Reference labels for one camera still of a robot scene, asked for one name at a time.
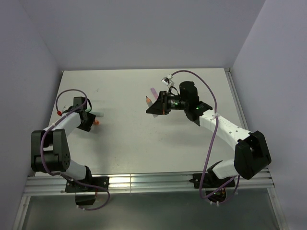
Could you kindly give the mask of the purple pen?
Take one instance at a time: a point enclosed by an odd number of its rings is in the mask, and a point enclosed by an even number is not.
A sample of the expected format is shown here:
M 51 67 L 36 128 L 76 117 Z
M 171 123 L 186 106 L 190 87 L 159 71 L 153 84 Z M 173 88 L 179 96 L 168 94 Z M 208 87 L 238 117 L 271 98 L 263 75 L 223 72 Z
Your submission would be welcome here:
M 151 90 L 151 93 L 152 93 L 152 95 L 154 96 L 155 100 L 157 100 L 159 94 L 157 93 L 157 91 L 155 90 L 155 88 L 151 88 L 150 90 Z

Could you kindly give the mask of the clear orange pen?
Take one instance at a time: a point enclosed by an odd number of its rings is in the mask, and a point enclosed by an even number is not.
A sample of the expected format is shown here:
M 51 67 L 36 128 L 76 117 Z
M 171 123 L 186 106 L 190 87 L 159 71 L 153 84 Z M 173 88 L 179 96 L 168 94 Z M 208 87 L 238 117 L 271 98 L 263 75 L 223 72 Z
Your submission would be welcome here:
M 148 108 L 150 108 L 150 107 L 153 105 L 152 100 L 151 100 L 149 97 L 147 97 L 147 96 L 146 96 L 146 103 L 147 103 L 147 105 L 148 105 Z M 154 118 L 158 117 L 158 115 L 156 115 L 156 114 L 152 114 L 152 116 L 153 116 Z

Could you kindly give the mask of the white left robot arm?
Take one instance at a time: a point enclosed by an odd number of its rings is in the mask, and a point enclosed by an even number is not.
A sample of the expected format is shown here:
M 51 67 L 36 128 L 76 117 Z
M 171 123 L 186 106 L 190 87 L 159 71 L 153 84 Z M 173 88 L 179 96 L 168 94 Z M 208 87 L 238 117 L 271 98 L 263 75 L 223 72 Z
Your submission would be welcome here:
M 51 173 L 66 179 L 66 193 L 103 192 L 108 189 L 109 178 L 92 176 L 91 170 L 71 159 L 68 135 L 74 129 L 89 132 L 96 115 L 85 97 L 74 97 L 73 105 L 59 111 L 55 124 L 33 131 L 31 134 L 31 168 L 34 172 Z

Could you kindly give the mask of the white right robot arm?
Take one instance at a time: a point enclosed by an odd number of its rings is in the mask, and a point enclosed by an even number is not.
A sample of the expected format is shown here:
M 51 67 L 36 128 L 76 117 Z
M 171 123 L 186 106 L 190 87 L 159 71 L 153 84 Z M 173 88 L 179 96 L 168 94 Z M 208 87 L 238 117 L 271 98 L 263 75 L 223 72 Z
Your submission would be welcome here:
M 186 117 L 200 127 L 206 128 L 224 140 L 233 150 L 232 160 L 218 161 L 206 170 L 204 179 L 195 181 L 197 187 L 217 188 L 233 177 L 251 179 L 272 161 L 265 136 L 251 132 L 215 113 L 214 109 L 202 102 L 192 81 L 179 85 L 179 93 L 160 91 L 157 100 L 146 113 L 167 115 L 172 110 L 182 110 Z

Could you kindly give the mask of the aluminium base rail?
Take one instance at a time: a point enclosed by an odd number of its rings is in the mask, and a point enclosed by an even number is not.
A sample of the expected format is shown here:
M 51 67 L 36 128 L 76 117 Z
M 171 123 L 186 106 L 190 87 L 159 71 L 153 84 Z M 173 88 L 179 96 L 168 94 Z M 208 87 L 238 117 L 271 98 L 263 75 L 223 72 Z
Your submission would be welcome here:
M 198 191 L 190 182 L 192 172 L 109 174 L 108 177 L 111 194 Z M 73 195 L 65 191 L 66 185 L 67 181 L 60 176 L 38 174 L 27 178 L 23 196 Z M 250 180 L 241 178 L 238 188 L 274 188 L 274 183 L 269 170 L 265 169 Z

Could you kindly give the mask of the aluminium side rail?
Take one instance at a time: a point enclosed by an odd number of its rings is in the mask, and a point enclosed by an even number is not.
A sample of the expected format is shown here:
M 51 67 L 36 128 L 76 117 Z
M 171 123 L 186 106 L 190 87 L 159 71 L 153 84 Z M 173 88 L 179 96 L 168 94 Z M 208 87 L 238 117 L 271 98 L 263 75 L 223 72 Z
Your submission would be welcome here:
M 262 166 L 268 166 L 271 162 L 271 157 L 264 135 L 258 131 L 252 133 L 248 130 L 248 125 L 235 89 L 230 68 L 225 70 L 225 74 L 235 99 L 242 128 L 248 132 L 247 137 L 241 138 L 235 146 L 235 166 L 240 172 L 247 173 L 247 178 L 250 179 L 252 175 L 260 172 Z M 267 191 L 277 220 L 278 229 L 289 229 L 273 182 L 267 188 Z

